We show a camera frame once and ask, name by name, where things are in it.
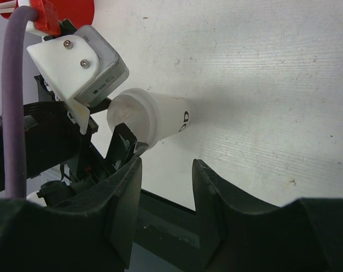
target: paper cup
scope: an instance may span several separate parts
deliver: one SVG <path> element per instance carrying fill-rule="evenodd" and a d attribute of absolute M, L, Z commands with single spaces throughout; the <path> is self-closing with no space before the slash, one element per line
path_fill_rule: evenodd
<path fill-rule="evenodd" d="M 147 143 L 150 149 L 158 141 L 188 127 L 190 108 L 182 98 L 134 88 L 115 97 L 107 119 L 112 131 L 125 123 L 138 141 Z"/>

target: purple tube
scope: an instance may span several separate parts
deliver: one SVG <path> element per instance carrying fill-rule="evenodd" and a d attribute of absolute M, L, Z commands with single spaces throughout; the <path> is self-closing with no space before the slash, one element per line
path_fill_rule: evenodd
<path fill-rule="evenodd" d="M 2 60 L 2 121 L 7 198 L 24 198 L 27 191 L 23 120 L 23 41 L 28 21 L 38 12 L 32 7 L 16 8 L 6 29 Z"/>

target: screw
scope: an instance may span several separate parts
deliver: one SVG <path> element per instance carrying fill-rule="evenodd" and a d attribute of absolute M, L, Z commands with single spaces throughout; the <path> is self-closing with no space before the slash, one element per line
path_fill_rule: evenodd
<path fill-rule="evenodd" d="M 87 68 L 90 67 L 90 63 L 88 62 L 87 59 L 81 60 L 80 64 L 81 64 L 81 67 L 82 67 L 83 69 L 87 69 Z"/>
<path fill-rule="evenodd" d="M 66 48 L 66 49 L 71 49 L 74 45 L 71 41 L 69 40 L 66 40 L 63 42 L 63 46 Z"/>

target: red object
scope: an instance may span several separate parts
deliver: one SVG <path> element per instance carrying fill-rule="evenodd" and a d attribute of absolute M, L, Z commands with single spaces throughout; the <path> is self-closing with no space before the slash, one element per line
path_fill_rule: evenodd
<path fill-rule="evenodd" d="M 35 21 L 37 30 L 52 36 L 61 34 L 57 10 L 50 2 L 47 0 L 31 0 L 31 6 L 38 11 L 38 19 Z"/>
<path fill-rule="evenodd" d="M 76 28 L 91 25 L 95 14 L 95 4 L 93 0 L 48 0 L 57 10 L 58 19 L 70 19 Z M 1 14 L 8 19 L 11 13 Z"/>
<path fill-rule="evenodd" d="M 0 0 L 0 3 L 6 3 L 6 2 L 9 2 L 9 1 L 12 1 L 12 0 Z M 9 16 L 11 16 L 11 14 L 12 14 L 11 12 L 9 12 L 9 13 L 1 13 L 1 16 L 2 16 L 3 18 L 5 18 L 5 19 L 8 19 Z"/>

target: white table surface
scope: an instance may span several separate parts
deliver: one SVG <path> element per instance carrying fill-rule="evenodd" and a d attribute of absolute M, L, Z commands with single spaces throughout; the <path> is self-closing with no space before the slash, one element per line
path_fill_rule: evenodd
<path fill-rule="evenodd" d="M 194 209 L 191 166 L 275 205 L 343 197 L 343 0 L 95 0 L 127 88 L 185 97 L 192 124 L 143 158 L 143 189 Z M 106 113 L 93 143 L 105 155 Z"/>

